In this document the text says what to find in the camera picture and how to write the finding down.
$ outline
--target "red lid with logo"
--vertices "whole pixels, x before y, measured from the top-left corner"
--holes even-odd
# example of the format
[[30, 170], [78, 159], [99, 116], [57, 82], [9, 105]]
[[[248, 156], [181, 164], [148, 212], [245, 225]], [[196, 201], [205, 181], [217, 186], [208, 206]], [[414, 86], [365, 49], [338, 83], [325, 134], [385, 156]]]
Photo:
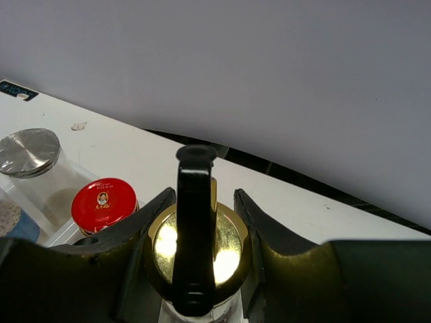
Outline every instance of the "red lid with logo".
[[128, 217], [136, 207], [135, 191], [124, 180], [101, 178], [76, 194], [71, 212], [82, 230], [96, 233]]

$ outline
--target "glass jar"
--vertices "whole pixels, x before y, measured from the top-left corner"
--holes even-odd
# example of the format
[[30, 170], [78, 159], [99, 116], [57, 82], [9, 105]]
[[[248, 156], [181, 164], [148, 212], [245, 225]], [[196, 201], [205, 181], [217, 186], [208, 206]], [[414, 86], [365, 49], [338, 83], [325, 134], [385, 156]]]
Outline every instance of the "glass jar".
[[45, 243], [47, 239], [37, 223], [2, 189], [0, 189], [0, 237], [27, 239], [39, 244]]
[[59, 229], [71, 218], [71, 204], [85, 184], [47, 129], [18, 131], [0, 141], [0, 172]]
[[163, 299], [158, 323], [239, 323], [242, 317], [241, 293], [237, 291], [230, 299], [199, 318], [180, 315], [171, 303]]

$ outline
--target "white table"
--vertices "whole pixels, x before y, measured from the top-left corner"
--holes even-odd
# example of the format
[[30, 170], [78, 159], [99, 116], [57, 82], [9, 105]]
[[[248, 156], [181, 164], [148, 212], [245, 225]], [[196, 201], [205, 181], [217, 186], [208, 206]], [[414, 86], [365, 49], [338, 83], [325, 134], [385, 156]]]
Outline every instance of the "white table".
[[[81, 122], [87, 123], [84, 130], [71, 130]], [[0, 137], [36, 127], [54, 131], [68, 158], [91, 173], [126, 180], [141, 201], [176, 187], [175, 153], [180, 144], [44, 94], [24, 102], [0, 93]], [[339, 238], [430, 239], [222, 159], [215, 161], [213, 175], [223, 204], [233, 207], [234, 190], [243, 188], [270, 216], [316, 243]]]

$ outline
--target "white wall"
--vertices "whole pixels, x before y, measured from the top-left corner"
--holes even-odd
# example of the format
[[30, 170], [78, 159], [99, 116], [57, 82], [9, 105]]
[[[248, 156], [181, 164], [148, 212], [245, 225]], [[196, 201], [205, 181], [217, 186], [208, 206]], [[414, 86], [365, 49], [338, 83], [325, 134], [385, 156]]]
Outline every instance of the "white wall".
[[0, 76], [431, 227], [431, 1], [2, 1], [0, 30]]

